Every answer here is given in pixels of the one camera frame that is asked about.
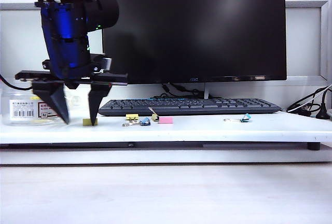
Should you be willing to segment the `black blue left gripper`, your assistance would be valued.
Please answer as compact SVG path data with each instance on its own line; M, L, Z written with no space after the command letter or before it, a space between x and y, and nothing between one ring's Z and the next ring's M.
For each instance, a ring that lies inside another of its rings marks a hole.
M43 71L22 70L15 74L16 80L32 82L33 93L48 104L57 115L69 124L63 84L75 89L79 84L90 84L88 94L91 124L102 99L108 96L112 85L126 85L126 74L109 72L112 59L105 54L90 52L88 38L46 40L49 58L42 62Z

